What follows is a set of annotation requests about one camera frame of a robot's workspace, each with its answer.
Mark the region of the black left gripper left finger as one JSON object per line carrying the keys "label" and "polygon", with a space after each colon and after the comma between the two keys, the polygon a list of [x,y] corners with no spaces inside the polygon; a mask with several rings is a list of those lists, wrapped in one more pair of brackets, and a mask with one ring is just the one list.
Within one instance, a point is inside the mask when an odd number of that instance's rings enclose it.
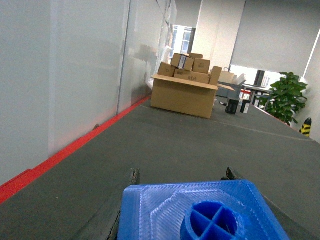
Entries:
{"label": "black left gripper left finger", "polygon": [[[140,169],[139,168],[131,168],[129,174],[128,186],[139,185],[140,184]],[[116,215],[115,222],[112,226],[112,229],[107,237],[107,240],[116,240],[118,237],[118,231],[120,226],[120,217],[121,217],[121,207]]]}

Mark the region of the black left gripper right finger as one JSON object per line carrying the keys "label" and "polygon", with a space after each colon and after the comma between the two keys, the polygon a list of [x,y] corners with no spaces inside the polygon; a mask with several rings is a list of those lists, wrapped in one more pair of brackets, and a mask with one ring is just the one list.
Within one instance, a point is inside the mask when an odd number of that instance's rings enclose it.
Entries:
{"label": "black left gripper right finger", "polygon": [[233,181],[233,180],[241,180],[242,178],[237,176],[235,170],[228,166],[226,169],[225,176],[221,177],[221,181]]}

